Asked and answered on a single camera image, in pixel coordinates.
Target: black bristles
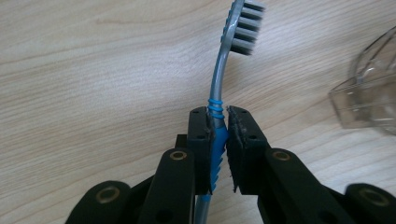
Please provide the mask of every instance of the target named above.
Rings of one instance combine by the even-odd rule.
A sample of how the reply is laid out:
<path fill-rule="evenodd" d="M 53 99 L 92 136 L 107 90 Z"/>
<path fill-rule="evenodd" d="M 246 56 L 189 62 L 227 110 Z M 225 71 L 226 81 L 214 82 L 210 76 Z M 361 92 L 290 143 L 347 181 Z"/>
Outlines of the black bristles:
<path fill-rule="evenodd" d="M 233 36 L 231 51 L 251 55 L 261 26 L 264 5 L 245 1 Z"/>
<path fill-rule="evenodd" d="M 258 10 L 258 11 L 264 11 L 265 10 L 265 6 L 263 3 L 260 2 L 256 2 L 256 1 L 251 1 L 251 0 L 247 0 L 244 3 L 244 7 L 248 7 L 254 10 Z"/>
<path fill-rule="evenodd" d="M 232 45 L 231 46 L 231 51 L 233 51 L 233 52 L 235 52 L 235 53 L 240 53 L 240 54 L 243 54 L 243 55 L 251 55 L 251 52 L 252 52 L 252 49 L 245 49 L 245 48 L 242 48 L 242 47 L 240 47 L 240 46 L 234 46 L 234 45 Z"/>

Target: wood grain surface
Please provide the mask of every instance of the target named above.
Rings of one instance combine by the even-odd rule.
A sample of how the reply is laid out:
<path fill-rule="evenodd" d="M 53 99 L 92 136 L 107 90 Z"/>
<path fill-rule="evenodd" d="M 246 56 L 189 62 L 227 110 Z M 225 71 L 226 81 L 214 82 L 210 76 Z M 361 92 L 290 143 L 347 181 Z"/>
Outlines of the wood grain surface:
<path fill-rule="evenodd" d="M 396 25 L 396 2 L 267 0 L 252 56 L 223 96 L 323 184 L 396 194 L 396 137 L 341 128 L 327 93 Z M 0 223 L 64 223 L 106 180 L 153 175 L 205 105 L 231 1 L 0 1 Z M 222 164 L 208 223 L 261 223 Z"/>

